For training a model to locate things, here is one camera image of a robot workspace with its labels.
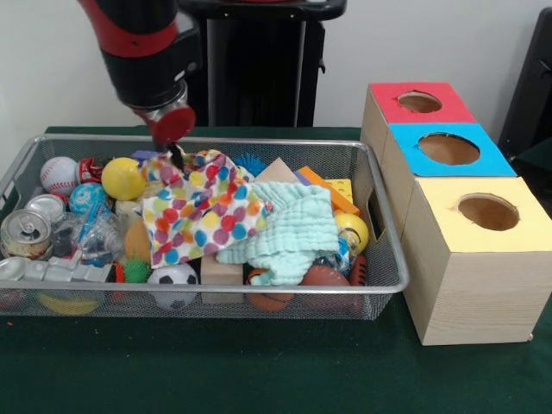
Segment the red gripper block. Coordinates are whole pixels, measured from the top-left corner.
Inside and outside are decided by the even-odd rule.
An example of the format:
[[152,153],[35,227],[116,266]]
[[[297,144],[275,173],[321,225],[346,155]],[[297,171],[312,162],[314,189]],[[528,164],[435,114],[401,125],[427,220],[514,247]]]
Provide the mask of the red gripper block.
[[168,105],[157,110],[133,109],[147,125],[154,143],[167,146],[171,162],[178,169],[184,168],[185,152],[176,141],[188,135],[195,126],[196,114],[189,106]]

